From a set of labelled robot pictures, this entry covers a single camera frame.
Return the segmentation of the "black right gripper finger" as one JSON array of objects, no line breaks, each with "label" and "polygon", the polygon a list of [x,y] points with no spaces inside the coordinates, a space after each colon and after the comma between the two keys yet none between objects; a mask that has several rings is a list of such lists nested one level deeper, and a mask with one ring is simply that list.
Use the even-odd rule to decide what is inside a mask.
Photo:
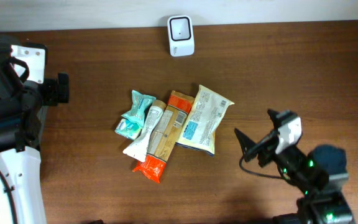
[{"label": "black right gripper finger", "polygon": [[234,129],[234,133],[236,135],[236,138],[239,141],[242,153],[245,156],[253,155],[254,151],[255,151],[254,147],[256,146],[256,143],[253,140],[251,140],[251,138],[249,138],[247,135],[245,135],[242,131],[240,131],[237,128]]},{"label": "black right gripper finger", "polygon": [[278,129],[280,127],[280,120],[278,118],[278,115],[280,114],[278,111],[275,111],[273,109],[268,109],[267,113],[270,117],[270,120],[273,123],[273,128]]}]

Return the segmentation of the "yellow white snack bag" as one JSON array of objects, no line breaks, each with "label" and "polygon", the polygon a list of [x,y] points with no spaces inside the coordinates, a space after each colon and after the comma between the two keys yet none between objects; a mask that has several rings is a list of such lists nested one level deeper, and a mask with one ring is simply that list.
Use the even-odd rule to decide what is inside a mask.
[{"label": "yellow white snack bag", "polygon": [[176,145],[215,155],[215,131],[234,102],[203,85],[184,123]]}]

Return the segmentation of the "red spaghetti packet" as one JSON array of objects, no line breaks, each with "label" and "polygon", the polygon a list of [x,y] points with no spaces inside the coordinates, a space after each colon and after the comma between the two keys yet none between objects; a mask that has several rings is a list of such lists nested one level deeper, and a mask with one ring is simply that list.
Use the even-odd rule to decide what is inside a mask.
[{"label": "red spaghetti packet", "polygon": [[151,133],[144,162],[134,171],[141,171],[148,179],[159,183],[170,154],[178,141],[195,98],[173,90],[160,121]]}]

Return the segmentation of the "teal wet wipes pack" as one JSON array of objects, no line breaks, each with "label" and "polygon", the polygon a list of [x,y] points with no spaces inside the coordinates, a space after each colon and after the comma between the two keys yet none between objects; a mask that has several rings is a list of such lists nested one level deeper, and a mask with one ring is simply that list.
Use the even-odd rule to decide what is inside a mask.
[{"label": "teal wet wipes pack", "polygon": [[143,128],[145,123],[145,111],[155,100],[156,97],[154,96],[144,95],[136,90],[132,90],[131,109],[122,114],[122,117]]}]

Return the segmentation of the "white tube with beige cap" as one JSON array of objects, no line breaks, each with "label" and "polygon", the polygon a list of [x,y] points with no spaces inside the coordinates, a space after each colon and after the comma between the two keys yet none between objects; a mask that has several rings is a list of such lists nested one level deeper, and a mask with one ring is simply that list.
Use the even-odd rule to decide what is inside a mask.
[{"label": "white tube with beige cap", "polygon": [[166,104],[160,100],[155,100],[152,103],[151,107],[149,108],[149,112],[145,119],[145,124],[142,128],[140,136],[123,150],[123,153],[125,155],[137,159],[140,162],[145,162],[150,142],[150,136],[152,134],[152,131],[160,121],[165,107]]}]

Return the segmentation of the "small teal tissue pack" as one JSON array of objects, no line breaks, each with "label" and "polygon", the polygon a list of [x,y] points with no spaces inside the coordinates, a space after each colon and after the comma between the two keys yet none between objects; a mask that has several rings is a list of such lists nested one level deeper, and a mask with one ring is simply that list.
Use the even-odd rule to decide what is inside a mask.
[{"label": "small teal tissue pack", "polygon": [[122,118],[115,128],[115,133],[124,136],[125,138],[135,140],[139,136],[141,130],[142,128],[138,124]]}]

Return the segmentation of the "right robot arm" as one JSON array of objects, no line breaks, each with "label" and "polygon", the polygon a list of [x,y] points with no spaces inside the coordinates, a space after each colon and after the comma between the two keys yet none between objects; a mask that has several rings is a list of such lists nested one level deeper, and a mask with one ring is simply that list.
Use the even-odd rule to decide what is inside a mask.
[{"label": "right robot arm", "polygon": [[277,165],[278,179],[298,188],[303,196],[296,201],[296,213],[278,215],[267,223],[355,223],[343,185],[348,181],[345,150],[320,145],[309,154],[297,146],[303,135],[301,118],[293,111],[267,111],[273,129],[254,142],[238,129],[235,135],[242,149],[240,163],[258,160],[260,167]]}]

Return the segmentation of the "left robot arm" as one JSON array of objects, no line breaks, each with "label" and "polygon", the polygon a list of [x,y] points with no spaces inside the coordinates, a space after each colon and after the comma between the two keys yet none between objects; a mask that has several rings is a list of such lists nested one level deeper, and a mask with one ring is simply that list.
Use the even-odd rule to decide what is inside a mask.
[{"label": "left robot arm", "polygon": [[0,36],[0,223],[45,223],[40,186],[47,110],[68,103],[69,76],[45,77],[48,50]]}]

